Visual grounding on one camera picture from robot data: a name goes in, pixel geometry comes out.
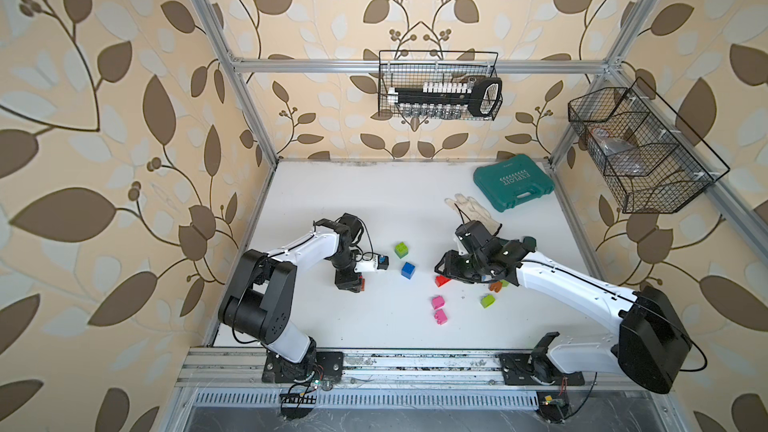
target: pink toy block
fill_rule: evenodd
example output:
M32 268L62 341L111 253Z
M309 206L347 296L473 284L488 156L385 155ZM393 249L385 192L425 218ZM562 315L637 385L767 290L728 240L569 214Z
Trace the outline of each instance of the pink toy block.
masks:
M445 304L446 304L446 300L443 299L440 295L438 295L432 300L432 308L440 308Z
M448 318L446 317L446 312L444 312L442 309L435 312L435 320L437 321L437 325L443 325L445 322L448 321Z

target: white table surface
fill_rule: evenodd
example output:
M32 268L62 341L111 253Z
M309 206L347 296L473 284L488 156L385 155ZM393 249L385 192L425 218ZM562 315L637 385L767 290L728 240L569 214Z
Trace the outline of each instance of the white table surface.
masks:
M531 235L538 250L556 262L586 271L557 198L531 200L496 212L472 181L487 162L282 162L266 198L250 246L269 250L312 229L312 220L359 216L370 228L376 252L389 255L389 270L365 273L366 290L340 291L329 261L299 271L291 320L321 348L532 348L547 332L602 333L585 315L536 291L509 286L496 294L484 284L435 284L434 267L456 248L461 224L444 199L456 193L475 197L504 226L500 237ZM400 241L408 255L398 259ZM367 238L360 244L368 249ZM413 278L402 264L416 266ZM493 294L484 309L480 299ZM441 295L448 322L437 325L431 300ZM249 336L238 333L238 338ZM239 347L221 324L216 347Z

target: blue toy block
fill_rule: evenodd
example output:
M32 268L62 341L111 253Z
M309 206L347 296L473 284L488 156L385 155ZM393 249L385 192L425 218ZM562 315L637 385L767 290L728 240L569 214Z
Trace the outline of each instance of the blue toy block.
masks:
M403 277L410 280L410 278L413 277L413 272L415 270L416 270L416 267L413 264L408 264L408 262L406 262L405 264L403 264L402 272L400 272L400 274L402 274Z

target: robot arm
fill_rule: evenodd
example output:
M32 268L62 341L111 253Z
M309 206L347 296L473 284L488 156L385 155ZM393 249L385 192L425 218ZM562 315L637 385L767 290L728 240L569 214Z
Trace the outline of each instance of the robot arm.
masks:
M290 321L296 275L329 259L336 269L339 289L360 292L363 287L356 271L361 262L355 260L352 250L362 234L358 217L344 214L338 222L324 218L314 226L312 232L281 248L243 254L219 309L220 322L255 337L265 348L301 365L302 370L312 370L315 347L312 338ZM389 264L375 254L364 262L374 262L375 268ZM269 283L263 294L253 290L252 285L264 282Z
M459 249L448 251L435 272L461 282L506 280L549 295L602 324L607 333L572 337L546 334L526 371L549 384L580 371L626 374L639 385L666 394L692 342L667 296L612 285L556 263L535 251L535 240L507 241L477 221L456 229Z

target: metal grille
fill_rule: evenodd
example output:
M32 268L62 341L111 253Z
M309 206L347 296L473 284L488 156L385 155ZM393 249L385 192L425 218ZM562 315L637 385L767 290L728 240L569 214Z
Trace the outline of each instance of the metal grille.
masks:
M279 389L215 388L197 393L202 407L274 408L280 405ZM313 407L348 409L462 409L536 410L536 392L528 390L317 390Z
M568 120L622 212L674 213L730 169L678 117L689 135L696 135L695 142L720 160L725 172L707 169L683 146L677 136L681 132L663 124L641 94L637 82L630 88L597 90L568 103Z
M382 50L379 115L494 120L502 106L495 52Z

